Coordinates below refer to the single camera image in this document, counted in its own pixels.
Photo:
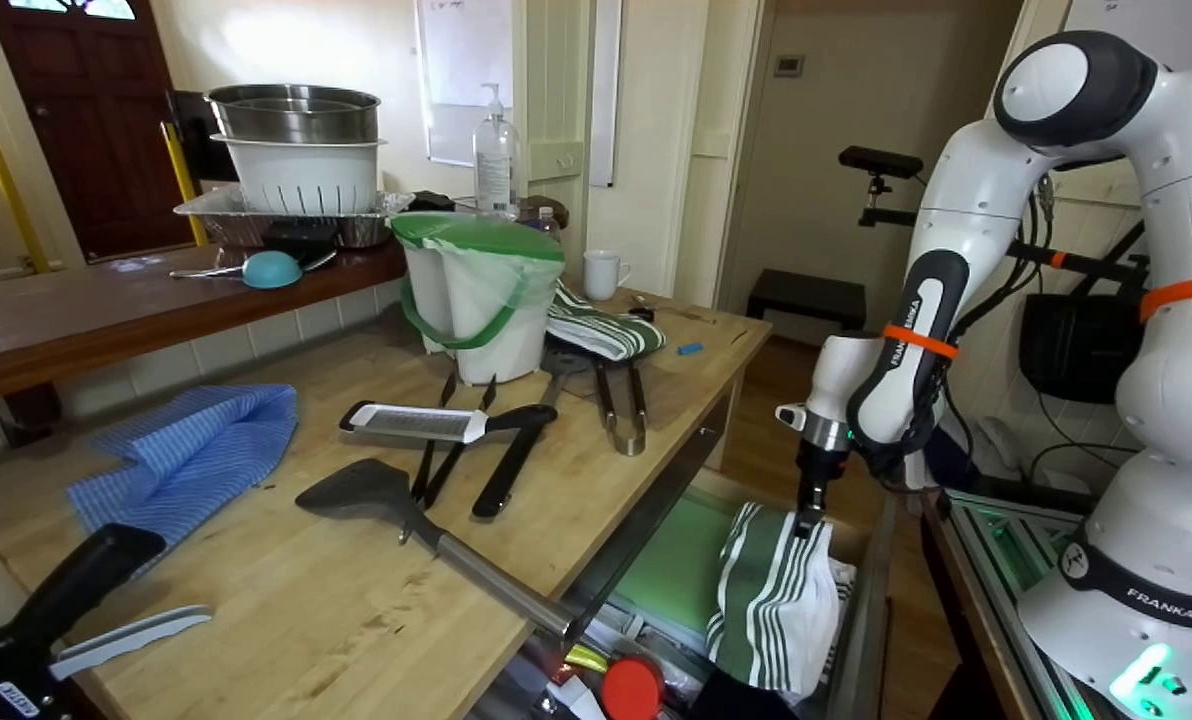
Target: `metal pot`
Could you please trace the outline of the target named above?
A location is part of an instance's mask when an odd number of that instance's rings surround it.
[[[234,85],[209,91],[224,140],[378,146],[378,97],[320,85]]]

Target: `blue cloth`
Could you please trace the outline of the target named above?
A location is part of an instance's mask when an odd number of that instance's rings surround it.
[[[123,468],[74,483],[89,534],[149,530],[175,549],[244,487],[278,472],[300,421],[287,383],[209,383],[100,440]]]

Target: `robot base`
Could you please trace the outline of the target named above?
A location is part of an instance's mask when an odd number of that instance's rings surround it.
[[[1192,720],[1192,628],[1082,591],[1062,573],[1043,575],[1015,612],[1052,666],[1126,718]]]

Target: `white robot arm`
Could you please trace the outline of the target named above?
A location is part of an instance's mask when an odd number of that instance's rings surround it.
[[[1062,667],[1110,695],[1161,644],[1176,653],[1176,688],[1192,691],[1192,70],[1161,70],[1105,33],[1034,44],[999,77],[988,121],[959,129],[938,160],[899,316],[880,341],[833,337],[811,397],[781,421],[799,428],[803,521],[818,521],[849,453],[899,480],[899,462],[931,428],[959,319],[1026,224],[1036,181],[1122,157],[1144,194],[1154,276],[1144,347],[1115,410],[1144,453],[1115,472],[1066,568],[1026,598],[1020,617]]]

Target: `metal tongs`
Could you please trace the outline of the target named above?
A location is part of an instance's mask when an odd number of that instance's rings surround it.
[[[602,404],[603,432],[617,453],[642,458],[646,453],[646,416],[649,416],[642,370],[636,370],[636,362],[621,365],[629,374],[629,411],[623,416],[621,416],[621,404],[611,399],[608,370],[611,365],[598,365],[598,404]]]

